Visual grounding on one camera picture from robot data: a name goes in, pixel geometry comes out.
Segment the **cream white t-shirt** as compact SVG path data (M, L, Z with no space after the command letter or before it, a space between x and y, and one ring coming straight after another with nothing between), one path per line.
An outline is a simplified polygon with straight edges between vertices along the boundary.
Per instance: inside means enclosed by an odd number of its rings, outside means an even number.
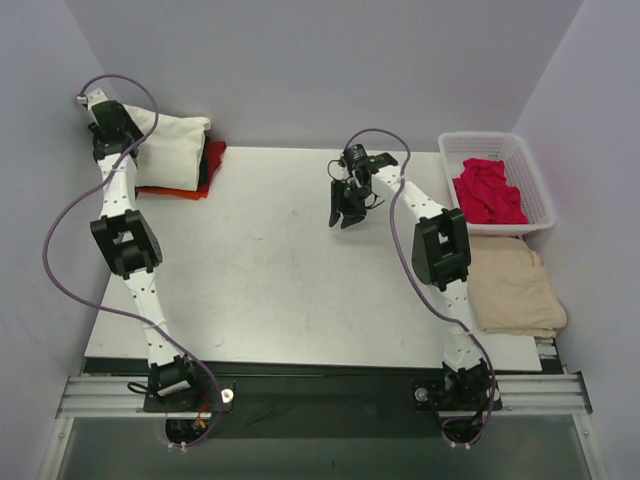
M139 147L136 186L195 191L211 120L202 116L156 116L141 107L124 107L143 134L158 120L155 130Z

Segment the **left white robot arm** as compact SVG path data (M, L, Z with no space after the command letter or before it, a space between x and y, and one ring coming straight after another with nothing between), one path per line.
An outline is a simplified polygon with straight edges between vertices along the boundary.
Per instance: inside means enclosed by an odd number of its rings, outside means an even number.
M93 157L105 185L99 218L91 234L111 272L120 277L144 318L148 348L148 391L166 397L182 412L195 409L202 387L195 381L193 365L169 340L169 329L159 300L155 270L162 262L160 244L136 207L138 149L144 138L126 108L96 91L88 95L86 109L92 117Z

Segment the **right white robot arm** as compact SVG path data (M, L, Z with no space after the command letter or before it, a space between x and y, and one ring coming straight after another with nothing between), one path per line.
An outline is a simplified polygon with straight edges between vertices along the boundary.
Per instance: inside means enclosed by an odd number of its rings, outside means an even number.
M469 300L471 249L466 219L407 179L404 163L391 154L371 155L361 144L346 147L335 161L343 171L331 179L329 226L342 229L365 220L369 211L389 204L389 225L396 254L410 284L426 308L447 326L443 334L443 367L455 374L443 383L448 404L465 408L479 386L466 373L494 367L474 333Z

